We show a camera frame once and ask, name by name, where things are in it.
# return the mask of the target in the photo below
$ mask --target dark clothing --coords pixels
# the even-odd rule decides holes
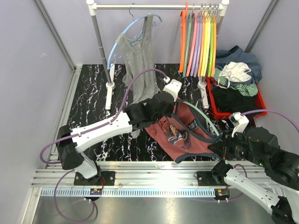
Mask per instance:
[[[216,61],[215,67],[223,70],[224,66],[229,64],[230,62],[243,62],[248,65],[251,69],[250,72],[247,72],[248,75],[252,77],[251,80],[243,82],[242,84],[252,84],[258,83],[262,78],[262,66],[258,62],[256,56],[251,53],[245,53],[239,46],[233,47],[229,51],[218,50],[216,52]],[[231,82],[231,85],[237,85],[240,83]]]
[[[246,112],[252,110],[262,109],[259,106],[255,106],[254,102],[256,96],[245,97],[239,91],[233,89],[222,89],[215,87],[212,89],[216,107],[221,112]],[[253,118],[257,113],[246,115],[248,119]]]

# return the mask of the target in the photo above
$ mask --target gray wall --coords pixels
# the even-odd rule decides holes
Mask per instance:
[[[71,71],[32,0],[1,1],[0,18],[0,223],[16,224]]]
[[[299,124],[299,21],[298,0],[280,1],[254,46],[254,53],[263,66],[259,88],[268,109],[283,112]],[[268,114],[256,120],[278,136],[282,149],[298,153],[298,133],[284,118]]]
[[[101,4],[185,4],[186,0],[96,0]],[[221,0],[195,1],[195,3],[220,3]],[[245,49],[270,0],[231,0],[224,18],[218,49],[239,45]],[[85,0],[43,0],[68,52],[76,65],[101,63],[93,24]],[[164,20],[153,30],[155,63],[179,63],[180,11],[131,10],[135,18],[144,13],[155,13]],[[132,22],[128,10],[98,10],[98,21],[106,57],[118,35]],[[134,37],[140,33],[142,22],[130,29]]]

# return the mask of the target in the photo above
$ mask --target purple hanger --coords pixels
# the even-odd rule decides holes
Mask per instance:
[[[196,43],[195,43],[195,49],[194,49],[194,56],[193,56],[193,61],[192,61],[192,68],[191,68],[191,73],[190,76],[196,77],[196,65],[198,64],[198,54],[200,53],[200,47],[199,46],[199,42],[201,44],[201,35],[200,32],[202,32],[202,23],[200,23],[200,17],[197,21],[197,33],[196,33]]]
[[[197,50],[197,58],[196,58],[196,64],[195,64],[195,71],[194,71],[194,77],[196,77],[196,74],[198,72],[199,67],[199,59],[200,59],[200,49],[201,49],[201,41],[202,41],[202,17],[199,16],[198,21],[200,21],[200,28],[199,28],[199,44],[198,44],[198,50]]]

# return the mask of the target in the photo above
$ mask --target colorful hanger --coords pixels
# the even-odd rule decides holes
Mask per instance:
[[[209,20],[207,17],[208,13],[204,14],[204,17],[206,19],[206,29],[205,29],[205,44],[204,44],[204,51],[203,51],[203,58],[202,58],[202,67],[200,76],[205,76],[206,73],[206,49],[207,49],[207,41],[208,41],[208,35],[209,35]]]
[[[183,72],[185,59],[185,43],[186,43],[186,17],[188,13],[188,2],[186,2],[186,10],[181,12],[181,60],[179,64],[179,72]]]
[[[194,13],[192,15],[192,18],[195,18],[194,20],[194,31],[193,31],[193,39],[192,39],[192,47],[190,51],[190,57],[189,57],[189,63],[188,63],[188,69],[187,69],[187,76],[190,74],[190,69],[192,65],[192,59],[194,54],[194,48],[195,48],[195,42],[196,42],[196,34],[197,34],[197,13]]]
[[[215,62],[216,62],[216,47],[217,47],[217,26],[216,26],[216,17],[214,17],[213,26],[214,26],[214,51],[213,51],[213,65],[212,65],[212,72],[211,76],[213,77],[215,72]]]
[[[210,18],[210,14],[207,14],[207,42],[206,42],[206,53],[205,53],[205,67],[204,67],[204,71],[203,71],[203,75],[206,75],[206,71],[208,69],[208,58],[209,58],[209,50],[210,50],[210,41],[211,41],[211,18]]]
[[[202,19],[201,14],[198,15],[198,23],[197,23],[197,40],[195,43],[195,56],[193,57],[192,69],[190,76],[196,77],[199,63],[199,55],[201,48],[201,38],[202,38]]]
[[[201,74],[202,69],[202,63],[203,63],[203,57],[204,57],[204,46],[205,46],[205,36],[206,36],[206,18],[204,12],[202,15],[202,38],[201,38],[201,47],[200,47],[200,58],[199,58],[199,67],[198,67],[198,73],[197,76],[199,77]]]
[[[211,19],[211,41],[210,41],[210,55],[209,55],[209,66],[207,76],[211,77],[212,65],[213,65],[213,53],[214,53],[214,20],[213,16],[210,15]]]
[[[123,31],[123,33],[125,34],[125,33],[126,33],[126,32],[127,32],[133,25],[134,25],[134,24],[136,24],[138,21],[144,19],[144,18],[147,17],[147,16],[148,16],[148,15],[143,15],[142,17],[140,17],[140,18],[134,20],[133,22],[131,22],[130,25],[128,25],[127,28],[125,28],[125,30]],[[159,18],[159,20],[162,22],[162,19],[161,19],[160,16],[155,15],[155,14],[154,14],[154,16],[157,16],[157,17]],[[140,36],[142,35],[142,32],[143,32],[143,31],[141,31],[139,37],[135,37],[135,38],[134,38],[135,41],[136,41],[136,39],[139,40]],[[116,63],[116,61],[115,61],[113,64],[111,64],[111,58],[112,58],[113,52],[114,52],[115,49],[116,49],[116,46],[117,46],[117,43],[114,44],[114,46],[113,46],[113,48],[112,48],[112,50],[111,50],[111,52],[110,52],[110,54],[109,54],[109,58],[108,58],[108,62],[107,62],[107,69],[111,69],[111,67]]]
[[[187,47],[186,47],[186,52],[185,52],[183,77],[186,77],[187,61],[188,61],[189,47],[190,47],[190,38],[191,38],[191,27],[192,27],[192,20],[193,20],[192,17],[190,16],[190,13],[188,15],[188,20],[189,20],[189,26],[188,26],[188,34],[187,34],[187,43],[186,43]]]

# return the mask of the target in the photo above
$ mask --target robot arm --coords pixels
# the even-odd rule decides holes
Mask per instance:
[[[101,177],[100,168],[84,154],[84,151],[114,136],[149,127],[163,116],[171,117],[181,86],[179,81],[171,80],[163,91],[155,94],[152,99],[127,106],[113,122],[111,120],[114,116],[84,127],[74,129],[69,129],[68,126],[61,127],[58,131],[58,139],[78,134],[77,137],[61,141],[56,145],[62,169],[75,169],[88,179],[90,184],[97,182]],[[81,134],[100,125],[105,126]]]
[[[225,161],[213,168],[212,178],[252,198],[272,215],[275,223],[299,224],[299,156],[280,149],[277,137],[266,129],[245,129],[248,120],[240,113],[232,114],[230,120],[235,129],[224,133],[221,141],[209,149],[227,159],[239,157],[264,167],[266,175],[280,184],[285,197],[263,189]]]

